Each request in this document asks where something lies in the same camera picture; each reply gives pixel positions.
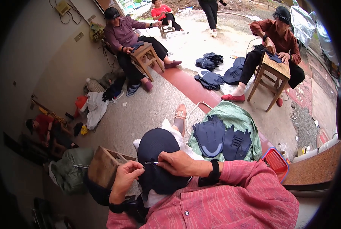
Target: yellow plastic bag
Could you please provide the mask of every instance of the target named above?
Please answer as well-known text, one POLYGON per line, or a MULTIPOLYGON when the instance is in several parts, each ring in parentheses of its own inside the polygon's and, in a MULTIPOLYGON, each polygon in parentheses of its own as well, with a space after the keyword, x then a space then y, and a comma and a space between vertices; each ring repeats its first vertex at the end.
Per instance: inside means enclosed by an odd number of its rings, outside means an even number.
POLYGON ((94 42, 104 38, 104 26, 98 23, 90 22, 90 37, 94 42))
POLYGON ((88 132, 88 129, 87 129, 87 127, 85 126, 85 125, 83 125, 82 127, 81 127, 81 134, 82 135, 84 135, 84 134, 86 134, 87 132, 88 132))

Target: electrical box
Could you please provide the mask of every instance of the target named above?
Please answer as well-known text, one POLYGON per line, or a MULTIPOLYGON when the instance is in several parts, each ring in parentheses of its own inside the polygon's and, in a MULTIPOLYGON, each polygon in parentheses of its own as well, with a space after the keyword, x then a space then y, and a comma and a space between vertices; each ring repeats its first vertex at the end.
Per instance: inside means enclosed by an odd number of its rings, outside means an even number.
POLYGON ((61 16, 63 16, 67 11, 71 9, 71 6, 65 0, 62 0, 57 4, 57 6, 55 6, 55 9, 61 16))

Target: person in purple shirt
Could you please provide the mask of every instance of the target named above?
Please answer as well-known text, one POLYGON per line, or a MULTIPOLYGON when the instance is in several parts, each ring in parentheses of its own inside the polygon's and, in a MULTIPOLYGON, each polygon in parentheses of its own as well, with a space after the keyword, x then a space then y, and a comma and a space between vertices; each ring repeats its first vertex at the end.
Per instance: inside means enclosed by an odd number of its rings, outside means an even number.
POLYGON ((112 50, 117 53, 118 64, 132 83, 134 81, 141 81, 146 91, 149 92, 152 89, 150 80, 131 63, 131 57, 129 56, 133 50, 132 47, 139 41, 152 44, 158 57, 164 61, 164 67, 166 69, 182 63, 181 61, 170 60, 168 58, 168 50, 155 38, 145 36, 138 37, 132 29, 152 28, 154 26, 160 26, 162 22, 145 23, 136 21, 130 16, 121 17, 114 7, 106 9, 104 18, 107 19, 107 25, 104 28, 105 41, 108 42, 112 50))

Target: hand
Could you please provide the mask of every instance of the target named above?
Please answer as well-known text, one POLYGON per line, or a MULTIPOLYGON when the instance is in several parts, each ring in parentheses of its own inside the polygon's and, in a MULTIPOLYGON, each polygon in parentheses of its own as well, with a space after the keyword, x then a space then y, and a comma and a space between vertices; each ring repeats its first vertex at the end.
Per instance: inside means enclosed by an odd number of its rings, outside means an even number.
POLYGON ((131 47, 125 47, 125 48, 123 48, 123 52, 124 52, 124 53, 127 53, 127 54, 130 54, 130 53, 132 52, 132 50, 133 50, 133 48, 131 48, 131 47))
POLYGON ((272 42, 272 40, 269 37, 266 37, 266 39, 264 40, 264 43, 262 43, 267 50, 272 53, 275 54, 276 53, 276 47, 275 44, 272 42))
POLYGON ((152 26, 158 26, 158 27, 160 27, 161 25, 162 25, 162 21, 157 21, 157 22, 154 22, 153 24, 152 24, 152 26))
POLYGON ((117 168, 116 178, 109 196, 109 202, 121 204, 125 201, 125 195, 130 189, 132 182, 138 180, 139 176, 145 172, 144 166, 139 162, 129 160, 127 163, 117 168))
POLYGON ((285 53, 285 52, 280 52, 277 55, 283 63, 287 64, 289 62, 290 54, 285 53))
POLYGON ((211 162, 194 160, 182 150, 174 153, 161 152, 158 161, 157 166, 162 167, 172 175, 181 177, 207 177, 213 170, 211 162))

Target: pink patterned shirt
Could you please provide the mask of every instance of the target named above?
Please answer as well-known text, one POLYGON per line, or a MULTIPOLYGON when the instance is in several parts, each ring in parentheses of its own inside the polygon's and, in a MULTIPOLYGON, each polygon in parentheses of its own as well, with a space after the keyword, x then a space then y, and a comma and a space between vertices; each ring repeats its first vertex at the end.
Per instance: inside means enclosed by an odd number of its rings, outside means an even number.
MULTIPOLYGON (((299 202, 264 162, 224 162, 220 183, 187 187, 149 209, 141 228, 294 228, 299 202)), ((126 213, 109 211, 107 228, 137 228, 126 213)))

